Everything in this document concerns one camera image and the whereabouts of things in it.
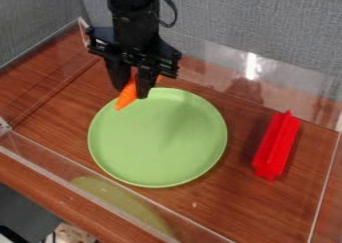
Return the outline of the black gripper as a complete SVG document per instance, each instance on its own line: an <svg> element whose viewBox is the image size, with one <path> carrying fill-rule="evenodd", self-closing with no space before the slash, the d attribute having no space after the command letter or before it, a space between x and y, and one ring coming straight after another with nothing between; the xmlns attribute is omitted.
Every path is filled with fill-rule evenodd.
<svg viewBox="0 0 342 243"><path fill-rule="evenodd" d="M176 78L182 52L156 35L142 49L124 47L114 36L112 27L88 26L84 30L90 37L88 51L100 56L114 88L122 91L131 78L131 67L138 67L136 95L139 99L148 97L155 87L158 74Z"/></svg>

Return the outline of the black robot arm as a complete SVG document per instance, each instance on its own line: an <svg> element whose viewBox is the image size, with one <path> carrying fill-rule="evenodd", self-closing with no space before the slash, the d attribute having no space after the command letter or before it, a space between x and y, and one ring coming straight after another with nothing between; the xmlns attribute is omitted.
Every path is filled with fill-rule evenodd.
<svg viewBox="0 0 342 243"><path fill-rule="evenodd" d="M90 25L88 52L104 59L114 88L122 92L138 69L136 94L148 97L159 75L176 78L182 52L160 37L159 26L171 28L178 20L172 0L107 0L112 26Z"/></svg>

